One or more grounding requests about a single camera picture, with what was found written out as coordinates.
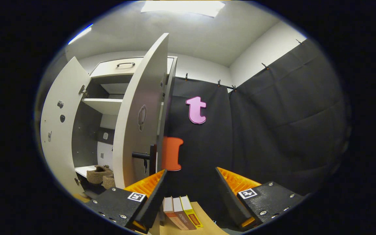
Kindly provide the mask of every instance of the brown book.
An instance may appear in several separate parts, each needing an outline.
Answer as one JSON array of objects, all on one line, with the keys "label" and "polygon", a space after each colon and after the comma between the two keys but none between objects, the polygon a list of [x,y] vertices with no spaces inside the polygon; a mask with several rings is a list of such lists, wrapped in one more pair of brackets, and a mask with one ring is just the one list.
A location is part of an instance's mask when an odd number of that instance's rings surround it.
[{"label": "brown book", "polygon": [[169,217],[169,219],[176,225],[178,228],[182,230],[188,230],[188,228],[182,223],[182,221],[179,219],[179,217],[173,212],[173,200],[172,197],[166,197],[163,199],[162,202],[163,205],[163,212],[166,214],[166,216]]},{"label": "brown book", "polygon": [[178,218],[184,223],[184,225],[189,229],[197,229],[194,224],[191,222],[191,220],[188,218],[187,214],[185,214],[181,200],[177,198],[173,198],[173,212],[178,216]]}]

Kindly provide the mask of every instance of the white wall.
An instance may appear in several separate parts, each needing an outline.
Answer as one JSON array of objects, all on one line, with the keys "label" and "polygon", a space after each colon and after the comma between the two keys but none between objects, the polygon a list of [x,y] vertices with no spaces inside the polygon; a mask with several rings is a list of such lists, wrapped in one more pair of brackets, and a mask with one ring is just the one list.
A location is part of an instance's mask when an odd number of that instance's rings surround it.
[{"label": "white wall", "polygon": [[239,86],[287,52],[306,37],[288,24],[280,21],[260,36],[231,65],[230,73],[234,85]]},{"label": "white wall", "polygon": [[[87,58],[81,58],[78,59],[78,61],[82,65],[82,67],[88,73],[90,73],[100,62],[120,58],[144,56],[146,52],[147,51],[111,52],[90,56]],[[191,78],[213,83],[217,83],[217,81],[221,79],[222,85],[231,86],[233,84],[231,80],[230,69],[226,66],[188,55],[175,53],[168,53],[168,55],[178,57],[176,76],[185,77],[185,74],[188,73],[188,79]]]}]

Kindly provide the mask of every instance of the cabinet door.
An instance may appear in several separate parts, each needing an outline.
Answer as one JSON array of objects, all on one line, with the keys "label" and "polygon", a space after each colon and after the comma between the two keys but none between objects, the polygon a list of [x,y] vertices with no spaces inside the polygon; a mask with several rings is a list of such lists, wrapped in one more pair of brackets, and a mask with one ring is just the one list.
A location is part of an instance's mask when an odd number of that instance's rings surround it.
[{"label": "cabinet door", "polygon": [[115,185],[124,188],[149,176],[142,159],[132,152],[149,153],[156,144],[159,111],[167,71],[168,33],[149,49],[124,94],[114,134]]},{"label": "cabinet door", "polygon": [[40,136],[43,154],[54,177],[72,195],[84,190],[75,181],[72,160],[72,128],[81,101],[79,90],[91,78],[74,57],[62,69],[49,89],[41,114]]}]

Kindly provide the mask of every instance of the cabinet handle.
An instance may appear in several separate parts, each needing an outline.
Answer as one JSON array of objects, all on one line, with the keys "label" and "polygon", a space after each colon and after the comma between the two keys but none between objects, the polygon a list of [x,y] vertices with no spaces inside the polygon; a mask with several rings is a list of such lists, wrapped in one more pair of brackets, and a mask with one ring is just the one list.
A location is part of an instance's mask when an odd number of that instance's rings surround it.
[{"label": "cabinet handle", "polygon": [[135,63],[129,62],[129,63],[121,63],[121,64],[132,64],[132,66],[136,65]]}]

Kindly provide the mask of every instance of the black handle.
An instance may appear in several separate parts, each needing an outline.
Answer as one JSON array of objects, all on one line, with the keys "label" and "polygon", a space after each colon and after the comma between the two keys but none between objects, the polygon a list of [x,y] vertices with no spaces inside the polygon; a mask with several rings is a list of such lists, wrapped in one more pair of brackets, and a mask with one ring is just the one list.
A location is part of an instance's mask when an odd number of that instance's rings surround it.
[{"label": "black handle", "polygon": [[136,153],[132,152],[132,157],[136,159],[149,160],[149,175],[156,173],[156,151],[158,150],[156,144],[150,145],[150,153]]},{"label": "black handle", "polygon": [[132,64],[132,66],[136,65],[136,64],[133,63],[133,62],[129,62],[129,63],[121,63],[121,64]]}]

